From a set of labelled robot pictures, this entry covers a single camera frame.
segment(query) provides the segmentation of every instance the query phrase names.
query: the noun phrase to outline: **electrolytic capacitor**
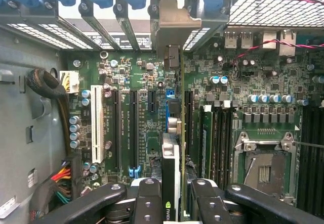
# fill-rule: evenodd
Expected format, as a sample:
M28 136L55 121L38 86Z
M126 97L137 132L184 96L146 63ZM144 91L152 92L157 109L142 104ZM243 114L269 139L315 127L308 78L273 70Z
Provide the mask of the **electrolytic capacitor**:
M209 81L211 82L211 84L218 84L219 83L219 76L212 76Z
M299 100L297 100L297 104L300 106L307 106L308 100L307 99L299 99Z
M80 125L78 124L73 124L70 126L70 132L76 133L80 129Z
M70 148L75 149L78 146L80 146L80 141L79 140L70 142Z
M99 175L97 175L96 173L94 173L93 175L91 175L91 180L95 181L99 178Z
M278 103L279 102L279 96L278 95L271 95L270 96L270 102Z
M111 90L111 86L109 84L107 84L107 83L104 83L102 85L102 88L105 89L105 90Z
M82 97L83 98L89 98L90 95L91 95L91 91L90 90L83 90L82 93L81 93Z
M281 98L281 101L284 103L288 103L290 104L292 102L293 98L290 95L283 95L283 97Z
M258 100L258 97L256 96L256 95L249 95L248 96L248 101L250 102L250 103L256 103L257 102L257 100Z
M220 79L221 84L227 84L228 83L228 78L226 76L222 76Z
M72 116L70 119L69 119L69 122L70 124L78 124L80 121L80 118L78 116Z
M83 168L84 170L89 170L90 167L91 167L91 162L89 162L89 161L85 161L85 162L83 163L83 165L82 165L82 168Z
M266 96L266 95L260 95L258 97L258 100L259 100L260 103L266 103L266 102L268 102L268 96Z
M83 106L88 106L88 105L90 104L90 99L82 99L81 104L82 104Z
M89 169L90 173L95 173L98 170L99 170L99 165L97 163L92 164L90 169Z
M70 140L71 140L71 141L76 141L76 140L79 139L79 137L80 137L80 133L79 133L79 132L71 133L71 134L70 134Z
M324 76L314 76L312 78L312 81L314 83L320 83L320 84L323 84L324 83Z

